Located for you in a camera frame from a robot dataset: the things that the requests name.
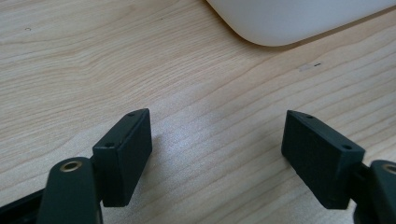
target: black plastic block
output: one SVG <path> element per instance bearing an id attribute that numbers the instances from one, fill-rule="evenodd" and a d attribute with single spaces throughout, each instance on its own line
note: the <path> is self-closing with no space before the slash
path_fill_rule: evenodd
<path id="1" fill-rule="evenodd" d="M 346 209 L 347 184 L 364 149 L 310 115 L 288 111 L 282 154 L 328 209 Z"/>
<path id="2" fill-rule="evenodd" d="M 126 206 L 152 150 L 149 110 L 125 115 L 93 147 L 105 207 Z"/>

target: wood grain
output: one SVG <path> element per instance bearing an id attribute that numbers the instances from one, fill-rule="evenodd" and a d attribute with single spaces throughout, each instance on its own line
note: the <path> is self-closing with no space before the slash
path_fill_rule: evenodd
<path id="1" fill-rule="evenodd" d="M 205 1 L 0 3 L 0 205 L 90 157 L 147 107 L 154 149 L 105 223 L 352 223 L 280 154 L 287 109 L 396 161 L 396 11 L 282 48 L 248 43 Z"/>

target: white plastic container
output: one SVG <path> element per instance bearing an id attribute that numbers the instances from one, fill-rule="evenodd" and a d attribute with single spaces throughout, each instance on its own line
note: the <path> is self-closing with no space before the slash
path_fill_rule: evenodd
<path id="1" fill-rule="evenodd" d="M 288 45 L 396 5 L 396 0 L 207 0 L 246 40 Z"/>

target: brass insert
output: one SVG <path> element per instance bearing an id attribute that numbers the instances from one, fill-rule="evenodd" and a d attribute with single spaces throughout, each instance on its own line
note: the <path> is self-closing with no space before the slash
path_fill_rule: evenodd
<path id="1" fill-rule="evenodd" d="M 82 165 L 81 161 L 69 161 L 61 166 L 62 172 L 72 172 L 77 170 Z"/>
<path id="2" fill-rule="evenodd" d="M 384 164 L 382 165 L 382 168 L 384 168 L 384 170 L 390 172 L 393 175 L 396 175 L 396 166 L 392 165 L 392 164 Z"/>

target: black plastic part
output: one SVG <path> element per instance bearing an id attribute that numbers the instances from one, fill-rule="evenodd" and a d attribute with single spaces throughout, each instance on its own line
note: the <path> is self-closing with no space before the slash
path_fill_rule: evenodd
<path id="1" fill-rule="evenodd" d="M 353 213 L 353 222 L 355 224 L 378 224 L 379 220 L 374 210 L 362 209 L 357 205 Z"/>
<path id="2" fill-rule="evenodd" d="M 328 209 L 346 209 L 348 179 L 364 149 L 310 115 L 288 111 L 282 154 Z"/>
<path id="3" fill-rule="evenodd" d="M 33 224 L 37 219 L 43 189 L 0 208 L 0 223 Z"/>
<path id="4" fill-rule="evenodd" d="M 151 150 L 148 109 L 125 115 L 93 147 L 92 161 L 101 176 L 105 207 L 129 203 Z"/>
<path id="5" fill-rule="evenodd" d="M 102 223 L 99 202 L 91 161 L 61 161 L 49 172 L 37 223 Z"/>
<path id="6" fill-rule="evenodd" d="M 373 161 L 369 190 L 380 223 L 396 223 L 396 163 Z"/>

